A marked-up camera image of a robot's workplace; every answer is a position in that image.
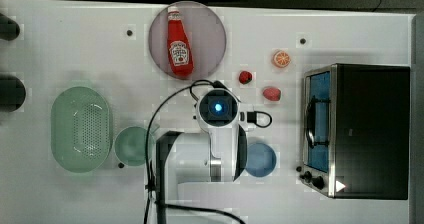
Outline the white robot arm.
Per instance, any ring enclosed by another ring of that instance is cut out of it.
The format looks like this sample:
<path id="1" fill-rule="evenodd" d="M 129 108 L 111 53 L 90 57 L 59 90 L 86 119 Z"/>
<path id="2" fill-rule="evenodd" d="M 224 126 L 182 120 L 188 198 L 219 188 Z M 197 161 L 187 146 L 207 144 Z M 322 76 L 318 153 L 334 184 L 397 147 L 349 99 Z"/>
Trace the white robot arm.
<path id="1" fill-rule="evenodd" d="M 178 186 L 188 182 L 233 182 L 247 161 L 247 140 L 240 118 L 242 103 L 221 82 L 211 83 L 195 104 L 198 133 L 168 131 L 153 158 L 157 224 L 171 224 L 166 211 L 188 212 Z"/>

